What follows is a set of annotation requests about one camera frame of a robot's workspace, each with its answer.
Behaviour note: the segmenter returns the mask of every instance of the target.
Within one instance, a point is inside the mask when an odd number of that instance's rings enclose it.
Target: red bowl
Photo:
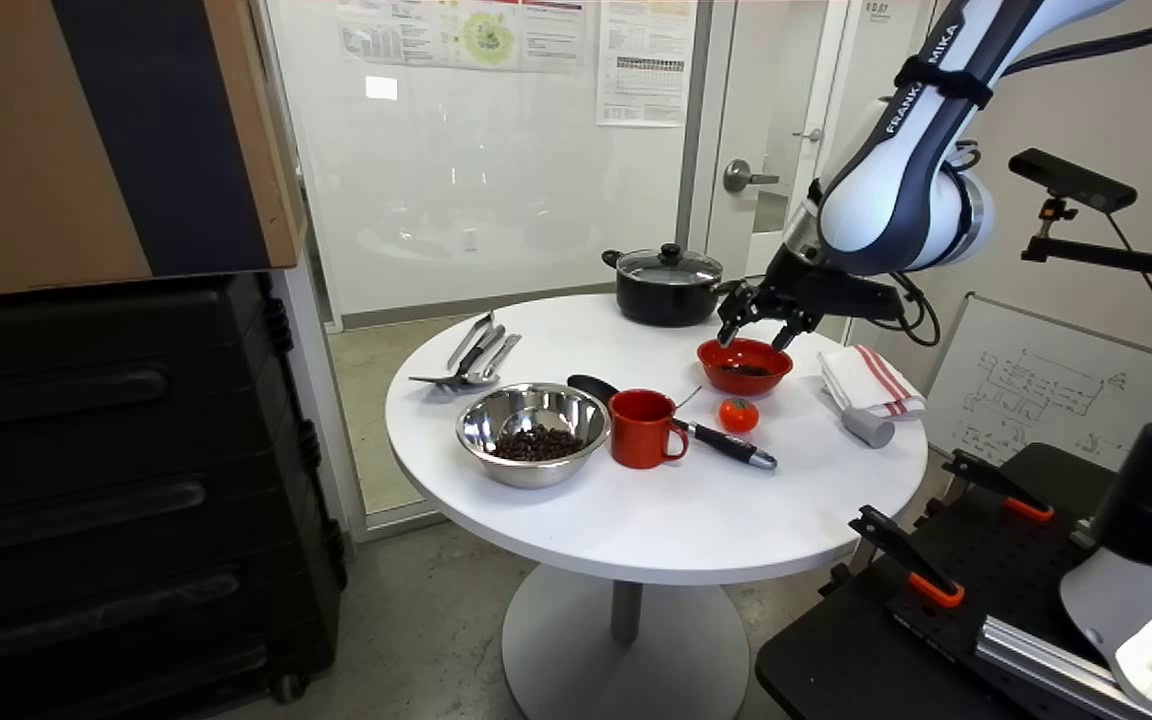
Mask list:
[[[780,347],[762,340],[733,340],[733,345],[708,340],[698,347],[698,357],[708,386],[733,396],[766,396],[791,367],[791,360]]]

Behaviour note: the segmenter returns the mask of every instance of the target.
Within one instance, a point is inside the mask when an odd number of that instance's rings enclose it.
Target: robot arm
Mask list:
[[[1039,38],[1115,0],[953,0],[898,77],[898,98],[842,177],[815,185],[822,255],[780,249],[762,290],[733,290],[721,340],[754,319],[785,319],[778,345],[822,318],[900,319],[889,283],[972,251],[993,226],[990,192],[966,174],[966,123],[990,103],[1005,68]]]

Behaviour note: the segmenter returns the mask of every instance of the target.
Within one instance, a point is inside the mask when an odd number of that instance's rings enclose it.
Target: round white table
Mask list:
[[[718,429],[725,402],[704,386],[698,345],[718,326],[647,328],[615,297],[554,297],[496,310],[524,340],[500,379],[572,373],[680,402],[680,420]],[[677,464],[621,467],[607,449],[554,489],[489,479],[456,444],[475,396],[436,402],[407,377],[443,373],[465,326],[420,345],[388,386],[384,429],[407,477],[482,540],[542,570],[508,605],[500,655],[516,703],[554,717],[738,717],[748,683],[748,642],[725,586],[827,570],[853,547],[861,503],[898,516],[930,464],[920,420],[900,420],[889,449],[842,429],[824,387],[824,336],[795,336],[791,377],[762,396],[745,438],[780,459],[738,464],[701,439]]]

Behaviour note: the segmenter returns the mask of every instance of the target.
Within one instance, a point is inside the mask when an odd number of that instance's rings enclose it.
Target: cloth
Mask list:
[[[866,345],[822,354],[822,377],[824,391],[843,414],[861,409],[872,416],[920,416],[930,409],[925,391],[912,387],[898,364],[889,364],[879,354]]]

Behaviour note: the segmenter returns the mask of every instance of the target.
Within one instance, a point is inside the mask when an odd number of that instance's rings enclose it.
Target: table pedestal base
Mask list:
[[[635,631],[615,637],[611,582],[536,570],[500,631],[506,675],[528,720],[739,712],[748,642],[725,589],[646,589]]]

